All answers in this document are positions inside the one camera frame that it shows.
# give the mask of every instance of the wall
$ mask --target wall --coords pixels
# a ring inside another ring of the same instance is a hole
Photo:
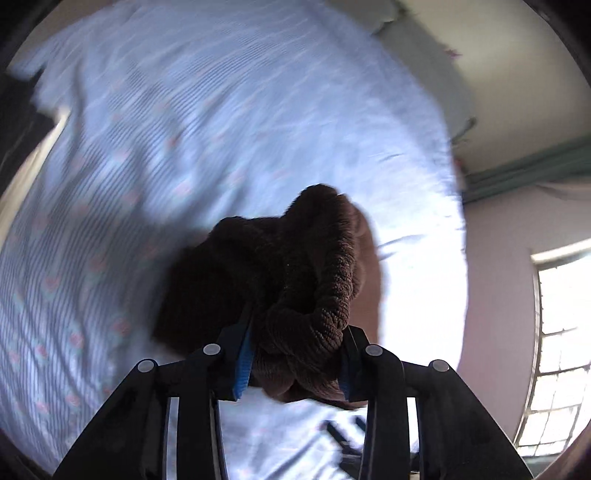
[[[591,87],[552,28],[522,0],[404,0],[461,56],[478,124],[456,149],[470,171],[591,133]]]
[[[527,187],[466,206],[468,310],[458,372],[511,438],[534,357],[532,253],[591,238],[591,202]]]

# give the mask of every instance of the white bed sheet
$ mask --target white bed sheet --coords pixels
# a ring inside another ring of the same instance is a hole
[[[178,249],[225,216],[280,215],[315,183],[372,219],[382,344],[457,365],[466,266],[444,123],[344,15],[312,0],[125,1],[16,68],[41,66],[37,102],[72,113],[0,252],[0,428],[43,468],[137,361],[171,360],[149,335]],[[249,391],[222,406],[230,477],[343,476],[317,427],[336,418],[355,437],[350,415]]]

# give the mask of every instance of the pink wall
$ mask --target pink wall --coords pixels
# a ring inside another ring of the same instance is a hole
[[[591,238],[591,202],[528,187],[466,206],[468,310],[458,372],[510,438],[534,356],[532,253]]]

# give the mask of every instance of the brown towel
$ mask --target brown towel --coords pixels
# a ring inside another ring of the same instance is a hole
[[[377,340],[381,276],[368,223],[344,195],[305,189],[280,218],[226,218],[170,272],[154,337],[181,355],[254,305],[253,381],[281,401],[336,401],[342,331]]]

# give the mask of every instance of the white pillow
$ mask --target white pillow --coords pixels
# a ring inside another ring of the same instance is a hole
[[[400,7],[392,0],[328,0],[333,7],[348,14],[370,33],[398,18]]]

